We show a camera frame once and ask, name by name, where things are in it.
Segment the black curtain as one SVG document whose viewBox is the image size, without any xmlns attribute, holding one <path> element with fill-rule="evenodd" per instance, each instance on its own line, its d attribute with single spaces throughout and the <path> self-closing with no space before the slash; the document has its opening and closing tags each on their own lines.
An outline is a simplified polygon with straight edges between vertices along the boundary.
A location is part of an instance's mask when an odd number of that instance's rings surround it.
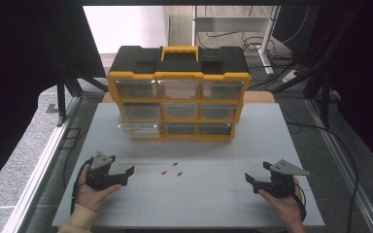
<svg viewBox="0 0 373 233">
<path fill-rule="evenodd" d="M 337 91 L 339 112 L 373 153 L 373 0 L 310 1 L 319 14 L 304 96 L 324 86 Z"/>
<path fill-rule="evenodd" d="M 0 171 L 44 90 L 104 75 L 80 0 L 0 0 Z"/>
</svg>

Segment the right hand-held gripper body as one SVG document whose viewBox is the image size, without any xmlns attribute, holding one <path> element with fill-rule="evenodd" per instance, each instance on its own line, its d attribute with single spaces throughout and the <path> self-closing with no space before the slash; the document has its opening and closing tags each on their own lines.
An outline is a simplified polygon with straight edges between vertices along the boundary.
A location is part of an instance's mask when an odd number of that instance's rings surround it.
<svg viewBox="0 0 373 233">
<path fill-rule="evenodd" d="M 267 191 L 275 198 L 287 198 L 295 192 L 294 176 L 309 176 L 310 173 L 286 160 L 272 164 L 270 182 L 260 182 L 260 189 Z"/>
</svg>

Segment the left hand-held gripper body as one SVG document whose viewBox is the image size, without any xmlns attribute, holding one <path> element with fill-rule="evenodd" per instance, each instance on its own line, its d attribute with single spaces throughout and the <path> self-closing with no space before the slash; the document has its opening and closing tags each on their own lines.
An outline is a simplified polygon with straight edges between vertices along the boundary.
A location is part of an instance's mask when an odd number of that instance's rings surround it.
<svg viewBox="0 0 373 233">
<path fill-rule="evenodd" d="M 91 157 L 89 162 L 89 170 L 86 174 L 86 184 L 95 190 L 103 190 L 114 184 L 110 178 L 119 175 L 110 175 L 111 165 L 116 161 L 114 155 L 107 156 L 98 151 L 94 157 Z"/>
</svg>

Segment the white power strip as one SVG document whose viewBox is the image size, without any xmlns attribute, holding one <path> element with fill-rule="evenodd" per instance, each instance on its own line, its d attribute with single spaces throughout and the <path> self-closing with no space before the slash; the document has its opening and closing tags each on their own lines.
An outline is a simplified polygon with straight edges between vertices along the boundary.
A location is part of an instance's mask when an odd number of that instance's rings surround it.
<svg viewBox="0 0 373 233">
<path fill-rule="evenodd" d="M 296 70 L 291 70 L 283 77 L 283 82 L 287 83 L 291 80 L 293 80 L 298 75 L 298 72 Z"/>
</svg>

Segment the person's left hand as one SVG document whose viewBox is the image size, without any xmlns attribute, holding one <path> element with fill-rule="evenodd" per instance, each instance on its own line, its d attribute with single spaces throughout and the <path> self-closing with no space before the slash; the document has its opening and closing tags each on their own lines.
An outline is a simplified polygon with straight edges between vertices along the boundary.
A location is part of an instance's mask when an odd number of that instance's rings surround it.
<svg viewBox="0 0 373 233">
<path fill-rule="evenodd" d="M 76 203 L 95 213 L 102 207 L 104 200 L 111 194 L 121 189 L 120 184 L 115 184 L 103 190 L 94 190 L 86 184 L 86 174 L 89 170 L 89 165 L 83 168 L 78 182 L 78 191 L 76 194 Z"/>
</svg>

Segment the yellow black drawer cabinet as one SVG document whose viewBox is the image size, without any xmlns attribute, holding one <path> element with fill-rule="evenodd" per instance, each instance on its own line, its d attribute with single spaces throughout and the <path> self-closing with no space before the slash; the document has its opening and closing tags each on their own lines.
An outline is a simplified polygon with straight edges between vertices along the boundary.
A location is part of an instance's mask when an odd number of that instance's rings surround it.
<svg viewBox="0 0 373 233">
<path fill-rule="evenodd" d="M 139 46 L 123 46 L 116 55 L 107 79 L 109 93 L 117 105 L 116 81 L 243 81 L 244 106 L 244 93 L 250 86 L 252 77 L 245 56 L 238 47 L 145 49 Z"/>
</svg>

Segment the set of clear cabinet drawers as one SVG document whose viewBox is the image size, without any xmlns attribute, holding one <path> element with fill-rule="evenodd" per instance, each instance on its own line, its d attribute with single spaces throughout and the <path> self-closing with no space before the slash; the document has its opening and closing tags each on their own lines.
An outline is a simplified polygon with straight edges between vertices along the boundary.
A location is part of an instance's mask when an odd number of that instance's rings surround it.
<svg viewBox="0 0 373 233">
<path fill-rule="evenodd" d="M 243 81 L 116 81 L 119 124 L 158 122 L 159 138 L 230 140 L 243 108 Z"/>
</svg>

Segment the person's right hand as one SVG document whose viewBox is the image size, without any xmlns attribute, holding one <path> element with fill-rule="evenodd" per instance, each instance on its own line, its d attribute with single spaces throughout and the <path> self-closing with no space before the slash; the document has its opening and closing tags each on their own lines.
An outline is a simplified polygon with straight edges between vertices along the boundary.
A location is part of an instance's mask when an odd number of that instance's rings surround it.
<svg viewBox="0 0 373 233">
<path fill-rule="evenodd" d="M 293 197 L 278 199 L 263 189 L 258 194 L 275 208 L 287 228 L 292 223 L 302 223 L 300 208 Z"/>
</svg>

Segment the black metal stand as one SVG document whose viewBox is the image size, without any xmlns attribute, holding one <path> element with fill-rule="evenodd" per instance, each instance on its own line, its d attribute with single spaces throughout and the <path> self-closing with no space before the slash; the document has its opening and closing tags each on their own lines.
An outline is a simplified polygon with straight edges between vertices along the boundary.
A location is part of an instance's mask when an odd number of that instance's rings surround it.
<svg viewBox="0 0 373 233">
<path fill-rule="evenodd" d="M 312 72 L 312 77 L 303 90 L 306 98 L 315 98 L 318 93 L 321 94 L 320 120 L 323 125 L 329 128 L 328 114 L 330 104 L 331 78 L 326 72 L 323 64 L 317 64 Z"/>
<path fill-rule="evenodd" d="M 57 113 L 58 115 L 58 127 L 62 126 L 67 119 L 65 91 L 68 91 L 72 97 L 80 98 L 84 95 L 84 90 L 79 83 L 79 80 L 84 80 L 104 92 L 108 91 L 108 87 L 104 83 L 101 83 L 90 75 L 84 74 L 76 68 L 66 68 L 65 66 L 61 66 L 55 71 L 54 79 L 56 82 L 57 108 L 51 109 L 51 112 Z"/>
</svg>

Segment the aluminium rail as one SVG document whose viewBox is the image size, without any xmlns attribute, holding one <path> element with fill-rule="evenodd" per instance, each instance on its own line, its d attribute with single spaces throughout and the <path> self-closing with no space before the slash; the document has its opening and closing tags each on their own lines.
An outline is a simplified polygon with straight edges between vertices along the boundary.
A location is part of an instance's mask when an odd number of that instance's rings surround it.
<svg viewBox="0 0 373 233">
<path fill-rule="evenodd" d="M 349 149 L 336 133 L 323 125 L 320 120 L 319 106 L 311 99 L 305 99 L 304 102 L 314 120 L 314 127 L 320 129 L 323 139 L 347 187 L 352 193 L 352 204 L 356 204 L 369 231 L 373 233 L 373 204 L 359 184 L 358 169 Z"/>
<path fill-rule="evenodd" d="M 60 117 L 56 118 L 56 123 L 48 137 L 48 141 L 38 158 L 33 158 L 35 164 L 30 173 L 30 177 L 24 186 L 22 193 L 17 199 L 17 204 L 13 207 L 13 211 L 8 218 L 8 221 L 2 230 L 2 233 L 18 233 L 22 225 L 25 223 L 28 214 L 36 199 L 42 182 L 51 167 L 54 156 L 62 138 L 73 120 L 73 114 L 77 107 L 81 104 L 80 97 L 72 97 L 67 103 L 65 119 L 61 120 Z"/>
</svg>

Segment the white desk frame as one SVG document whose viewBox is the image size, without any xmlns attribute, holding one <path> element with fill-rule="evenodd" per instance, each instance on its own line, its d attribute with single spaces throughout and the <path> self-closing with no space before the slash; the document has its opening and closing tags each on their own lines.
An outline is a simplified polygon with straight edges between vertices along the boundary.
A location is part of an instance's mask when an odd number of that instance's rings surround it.
<svg viewBox="0 0 373 233">
<path fill-rule="evenodd" d="M 280 6 L 273 6 L 269 17 L 200 17 L 198 8 L 192 7 L 192 44 L 195 46 L 199 32 L 263 32 L 262 44 L 256 50 L 267 76 L 274 75 L 267 56 L 267 46 L 272 37 Z"/>
</svg>

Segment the clear plastic drawer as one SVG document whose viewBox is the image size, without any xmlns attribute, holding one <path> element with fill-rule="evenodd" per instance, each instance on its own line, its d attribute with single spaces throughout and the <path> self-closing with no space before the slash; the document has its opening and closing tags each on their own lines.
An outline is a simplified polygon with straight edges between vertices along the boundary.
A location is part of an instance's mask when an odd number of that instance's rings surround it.
<svg viewBox="0 0 373 233">
<path fill-rule="evenodd" d="M 158 122 L 122 122 L 119 129 L 129 138 L 159 138 L 161 134 L 161 124 Z"/>
</svg>

